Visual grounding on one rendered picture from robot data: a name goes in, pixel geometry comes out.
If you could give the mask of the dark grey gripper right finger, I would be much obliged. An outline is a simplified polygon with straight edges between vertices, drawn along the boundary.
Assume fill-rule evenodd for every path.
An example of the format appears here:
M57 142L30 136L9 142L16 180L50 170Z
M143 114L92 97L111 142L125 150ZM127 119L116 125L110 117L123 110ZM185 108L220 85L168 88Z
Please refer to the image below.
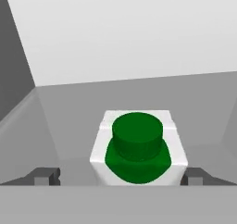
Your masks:
M181 185L237 186L237 183L213 177L202 168L187 168L181 178Z

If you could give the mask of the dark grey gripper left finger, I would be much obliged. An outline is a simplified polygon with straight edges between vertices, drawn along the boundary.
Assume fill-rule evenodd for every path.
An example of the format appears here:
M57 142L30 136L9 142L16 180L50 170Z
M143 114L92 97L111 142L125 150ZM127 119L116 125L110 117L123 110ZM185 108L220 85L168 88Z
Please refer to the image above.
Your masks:
M35 168L24 177L3 182L8 186L59 186L60 168Z

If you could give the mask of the white milk carton green cap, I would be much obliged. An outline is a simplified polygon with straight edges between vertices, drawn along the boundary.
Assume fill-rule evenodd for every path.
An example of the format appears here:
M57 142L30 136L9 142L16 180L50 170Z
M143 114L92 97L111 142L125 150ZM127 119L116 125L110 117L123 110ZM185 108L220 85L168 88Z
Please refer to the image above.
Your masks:
M167 110L107 110L90 163L103 185L178 186L188 160Z

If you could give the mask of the grey fridge interior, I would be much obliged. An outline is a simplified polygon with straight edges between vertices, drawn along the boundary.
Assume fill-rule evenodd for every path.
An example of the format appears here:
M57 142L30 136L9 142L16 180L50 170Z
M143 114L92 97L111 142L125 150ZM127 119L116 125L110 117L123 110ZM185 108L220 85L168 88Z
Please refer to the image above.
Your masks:
M107 110L166 109L191 166L237 181L237 0L7 0L66 185Z

